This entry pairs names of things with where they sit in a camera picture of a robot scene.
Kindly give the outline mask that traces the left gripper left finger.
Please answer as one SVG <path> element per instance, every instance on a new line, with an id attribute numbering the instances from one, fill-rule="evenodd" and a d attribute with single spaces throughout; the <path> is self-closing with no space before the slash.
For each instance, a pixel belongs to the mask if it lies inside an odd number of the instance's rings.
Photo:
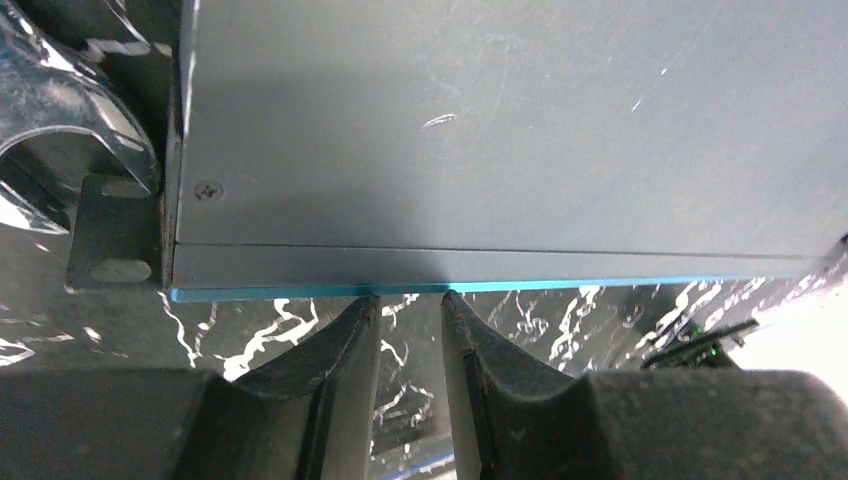
<path id="1" fill-rule="evenodd" d="M 197 400 L 176 479 L 364 479 L 381 336 L 360 297 L 300 345 Z"/>

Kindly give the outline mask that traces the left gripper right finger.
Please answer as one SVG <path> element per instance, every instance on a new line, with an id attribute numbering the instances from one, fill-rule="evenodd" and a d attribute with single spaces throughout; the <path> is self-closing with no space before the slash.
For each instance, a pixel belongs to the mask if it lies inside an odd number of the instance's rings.
<path id="1" fill-rule="evenodd" d="M 461 479 L 843 479 L 847 409 L 799 371 L 663 368 L 565 375 L 441 302 Z"/>

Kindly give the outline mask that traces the large dark network switch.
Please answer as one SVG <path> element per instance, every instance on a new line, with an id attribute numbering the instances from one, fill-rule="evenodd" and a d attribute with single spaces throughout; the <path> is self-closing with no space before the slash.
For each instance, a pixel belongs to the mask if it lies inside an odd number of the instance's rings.
<path id="1" fill-rule="evenodd" d="M 847 241 L 843 1 L 188 1 L 160 192 L 66 288 L 180 302 L 795 276 Z"/>

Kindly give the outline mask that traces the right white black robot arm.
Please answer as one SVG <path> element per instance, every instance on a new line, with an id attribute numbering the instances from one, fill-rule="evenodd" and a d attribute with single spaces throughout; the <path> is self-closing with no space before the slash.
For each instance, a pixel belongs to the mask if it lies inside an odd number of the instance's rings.
<path id="1" fill-rule="evenodd" d="M 640 365 L 641 370 L 665 368 L 709 368 L 739 369 L 738 364 L 728 355 L 722 341 L 730 338 L 737 344 L 742 341 L 740 335 L 756 329 L 760 323 L 753 318 L 736 325 L 724 326 L 710 331 L 696 328 L 685 340 L 665 348 L 647 357 Z"/>

